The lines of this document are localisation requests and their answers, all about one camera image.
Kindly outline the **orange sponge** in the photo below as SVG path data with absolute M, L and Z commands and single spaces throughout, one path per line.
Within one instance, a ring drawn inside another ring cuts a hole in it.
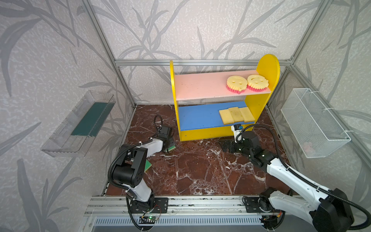
M 235 122 L 229 109 L 219 110 L 219 114 L 224 125 L 233 124 Z

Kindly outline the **green sponge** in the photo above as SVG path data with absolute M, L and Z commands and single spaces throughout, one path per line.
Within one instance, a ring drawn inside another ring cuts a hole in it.
M 168 152 L 174 150 L 175 148 L 176 148 L 175 146 L 171 146 L 171 147 L 169 147 L 169 148 L 168 148 Z
M 152 164 L 148 160 L 146 160 L 145 172 L 147 172 L 151 167 L 152 167 Z

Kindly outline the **yellow smiley sponge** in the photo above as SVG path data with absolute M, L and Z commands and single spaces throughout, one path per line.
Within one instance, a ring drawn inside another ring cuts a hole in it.
M 247 88 L 255 92 L 265 91 L 269 86 L 269 81 L 258 74 L 253 74 L 247 78 Z
M 227 89 L 233 93 L 241 94 L 247 89 L 247 80 L 238 75 L 230 76 L 227 79 Z

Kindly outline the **yellow rectangular sponge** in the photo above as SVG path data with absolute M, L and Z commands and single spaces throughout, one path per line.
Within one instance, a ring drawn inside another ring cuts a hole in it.
M 248 107 L 239 108 L 245 123 L 254 122 L 255 118 Z

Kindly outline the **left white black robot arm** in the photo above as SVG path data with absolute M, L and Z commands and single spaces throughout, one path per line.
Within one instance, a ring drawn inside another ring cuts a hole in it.
M 128 199 L 149 207 L 154 204 L 154 194 L 143 180 L 147 158 L 175 149 L 173 128 L 163 123 L 162 116 L 155 115 L 154 126 L 156 132 L 147 141 L 120 147 L 107 174 L 110 185 L 124 189 Z

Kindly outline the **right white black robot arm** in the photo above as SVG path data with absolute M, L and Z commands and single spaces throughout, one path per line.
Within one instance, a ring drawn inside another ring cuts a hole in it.
M 370 212 L 349 201 L 343 191 L 331 190 L 308 179 L 285 163 L 278 148 L 276 154 L 263 149 L 259 137 L 249 127 L 242 128 L 237 124 L 231 129 L 233 139 L 219 140 L 224 152 L 247 157 L 254 166 L 279 179 L 303 198 L 300 200 L 268 188 L 260 195 L 262 211 L 288 212 L 313 225 L 318 232 L 357 231 L 371 225 Z

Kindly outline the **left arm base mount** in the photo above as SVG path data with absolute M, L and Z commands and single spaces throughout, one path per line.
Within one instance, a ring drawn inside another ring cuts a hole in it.
M 129 201 L 130 211 L 133 214 L 140 214 L 146 212 L 153 213 L 167 213 L 169 206 L 169 198 L 150 197 L 147 202 L 140 202 L 137 200 Z

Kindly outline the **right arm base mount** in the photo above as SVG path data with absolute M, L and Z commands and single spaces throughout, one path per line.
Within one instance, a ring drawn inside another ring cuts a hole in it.
M 247 213 L 281 214 L 281 210 L 274 209 L 268 200 L 260 197 L 243 196 L 242 203 Z

